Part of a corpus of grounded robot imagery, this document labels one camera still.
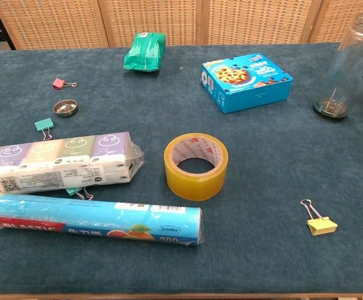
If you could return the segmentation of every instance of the table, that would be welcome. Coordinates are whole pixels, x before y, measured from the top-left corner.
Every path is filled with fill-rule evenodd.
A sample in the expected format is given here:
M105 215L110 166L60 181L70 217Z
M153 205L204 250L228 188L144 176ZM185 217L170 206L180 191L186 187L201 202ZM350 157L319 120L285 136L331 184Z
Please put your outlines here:
M95 199L198 206L205 225L197 247L0 229L0 299L363 295L363 95L342 122L312 111L336 50L168 47L151 74L123 70L127 49L0 52L0 146L41 140L34 122L44 118L54 138L129 131L145 165L129 184L91 187ZM222 114L200 85L201 63L255 52L294 77L289 99ZM56 77L78 87L54 91ZM54 116L68 98L79 112ZM201 203L165 182L163 151L188 132L219 138L230 156L224 188ZM336 233L311 236L303 198Z

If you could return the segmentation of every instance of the packing tape roll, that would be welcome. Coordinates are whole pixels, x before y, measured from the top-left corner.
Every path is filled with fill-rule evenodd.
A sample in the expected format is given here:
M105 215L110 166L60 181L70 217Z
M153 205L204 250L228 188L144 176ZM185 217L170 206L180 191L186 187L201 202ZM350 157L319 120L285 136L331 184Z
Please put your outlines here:
M166 181L178 196L194 201L204 201L216 195L226 178L228 153L225 145L213 136L204 133L188 133L176 137L166 147ZM189 173L178 165L190 158L201 158L213 164L205 173Z

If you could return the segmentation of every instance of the binder clip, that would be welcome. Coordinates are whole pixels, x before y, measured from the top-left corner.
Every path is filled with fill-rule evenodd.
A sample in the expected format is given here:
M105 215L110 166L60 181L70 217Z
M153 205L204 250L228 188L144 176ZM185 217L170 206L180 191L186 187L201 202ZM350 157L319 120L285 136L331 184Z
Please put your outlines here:
M85 187L72 187L70 189L66 189L66 192L68 192L69 196L77 195L81 200L85 200L86 198L81 193L79 193L81 190L84 191L88 200L92 200L94 198L92 194L88 193Z
M54 128L54 123L52 122L51 118L41 120L34 123L36 125L37 131L42 131L44 134L44 141L49 141L52 139L52 135L49 133L51 128ZM48 130L48 136L45 134L44 130Z
M68 87L72 87L75 88L77 86L76 82L65 82L64 80L60 79L60 78L56 78L54 80L54 83L52 83L52 86L54 87L54 89L62 89L62 88L68 88Z
M307 221L307 225L309 227L309 230L311 230L311 233L313 236L318 236L320 234L326 234L326 233L334 233L337 229L337 224L335 222L332 222L329 217L322 217L319 212L312 206L310 199L303 199L300 202L303 207L307 210L307 213L310 220ZM319 217L318 219L314 219L311 215L310 209Z

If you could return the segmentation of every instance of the plastic wrap roll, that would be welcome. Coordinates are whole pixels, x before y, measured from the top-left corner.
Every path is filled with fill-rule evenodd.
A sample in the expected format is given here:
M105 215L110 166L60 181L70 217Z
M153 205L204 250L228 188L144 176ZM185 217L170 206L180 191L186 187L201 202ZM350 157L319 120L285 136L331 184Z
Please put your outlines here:
M196 207L0 195L0 228L197 245L201 216Z

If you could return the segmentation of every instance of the pink binder clip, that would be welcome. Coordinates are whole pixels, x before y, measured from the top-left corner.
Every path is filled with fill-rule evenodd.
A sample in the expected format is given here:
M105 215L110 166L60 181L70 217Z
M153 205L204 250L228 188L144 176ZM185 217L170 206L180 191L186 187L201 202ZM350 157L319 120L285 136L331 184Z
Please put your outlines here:
M75 88L77 86L76 82L65 82L64 80L60 79L60 78L56 78L54 80L54 83L52 83L52 86L54 87L54 89L62 89L62 88L67 88L67 87L72 87Z

